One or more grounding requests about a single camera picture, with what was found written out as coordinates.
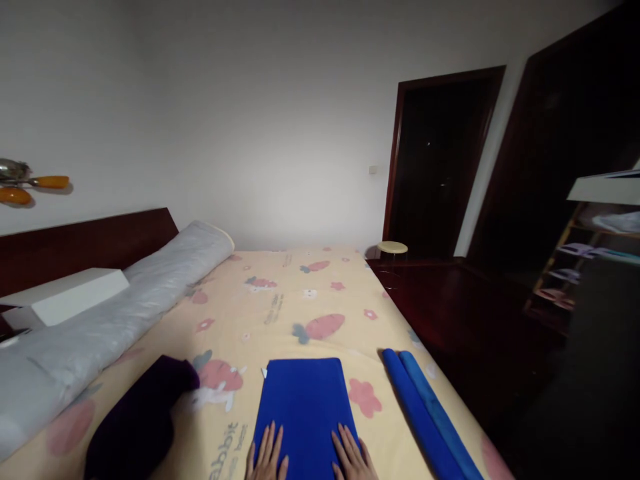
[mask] wooden headboard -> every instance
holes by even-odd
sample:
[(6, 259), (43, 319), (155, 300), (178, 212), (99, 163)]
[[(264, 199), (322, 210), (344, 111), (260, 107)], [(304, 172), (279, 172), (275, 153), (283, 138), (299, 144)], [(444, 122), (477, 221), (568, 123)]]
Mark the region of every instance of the wooden headboard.
[[(124, 269), (177, 233), (162, 208), (0, 237), (0, 297), (92, 267)], [(0, 317), (0, 333), (10, 331)]]

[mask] white stool seat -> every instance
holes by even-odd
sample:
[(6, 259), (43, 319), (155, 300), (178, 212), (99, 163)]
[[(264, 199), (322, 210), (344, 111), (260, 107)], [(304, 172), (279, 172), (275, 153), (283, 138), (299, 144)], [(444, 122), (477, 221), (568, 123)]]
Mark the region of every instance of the white stool seat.
[(378, 249), (385, 253), (392, 253), (394, 255), (398, 255), (400, 253), (406, 253), (409, 251), (409, 247), (404, 243), (393, 242), (393, 241), (382, 241), (378, 243)]

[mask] wall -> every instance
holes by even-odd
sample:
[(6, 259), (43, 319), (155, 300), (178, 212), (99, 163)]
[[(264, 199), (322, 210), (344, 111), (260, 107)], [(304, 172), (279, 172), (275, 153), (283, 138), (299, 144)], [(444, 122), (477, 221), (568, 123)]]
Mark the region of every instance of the wall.
[(211, 221), (240, 249), (378, 242), (398, 82), (507, 64), (479, 210), (522, 59), (611, 6), (52, 3), (1, 4), (0, 155), (68, 173), (75, 190), (1, 206), (0, 234), (168, 206), (179, 228)]
[(73, 184), (0, 205), (0, 235), (164, 205), (162, 116), (137, 45), (117, 1), (0, 3), (0, 156)]
[[(188, 186), (170, 202), (174, 218), (179, 227), (215, 222), (240, 249), (375, 244), (398, 82), (508, 64), (464, 239), (523, 59), (608, 8), (596, 0), (142, 0), (139, 26), (178, 133), (177, 184)], [(368, 175), (369, 165), (379, 173)]]

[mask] mattress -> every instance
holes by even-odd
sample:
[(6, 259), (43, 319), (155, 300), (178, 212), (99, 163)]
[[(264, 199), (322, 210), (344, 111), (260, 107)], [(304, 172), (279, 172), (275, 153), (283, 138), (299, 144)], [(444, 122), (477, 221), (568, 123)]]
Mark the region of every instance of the mattress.
[(340, 246), (236, 252), (0, 464), (0, 478), (81, 478), (93, 432), (162, 354), (190, 360), (201, 388), (176, 404), (175, 440), (155, 479), (244, 478), (269, 360), (325, 357), (342, 362), (357, 431), (379, 477), (432, 478), (387, 378), (384, 348), (414, 354), (484, 478), (508, 478), (364, 258)]

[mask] metal lamp fixture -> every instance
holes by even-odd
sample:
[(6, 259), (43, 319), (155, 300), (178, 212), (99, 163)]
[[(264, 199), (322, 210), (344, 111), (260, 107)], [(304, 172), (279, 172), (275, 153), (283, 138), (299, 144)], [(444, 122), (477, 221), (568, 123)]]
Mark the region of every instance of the metal lamp fixture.
[(30, 178), (31, 169), (24, 162), (0, 158), (0, 202), (27, 205), (31, 195), (21, 188), (28, 183), (32, 187), (62, 190), (67, 188), (69, 177)]

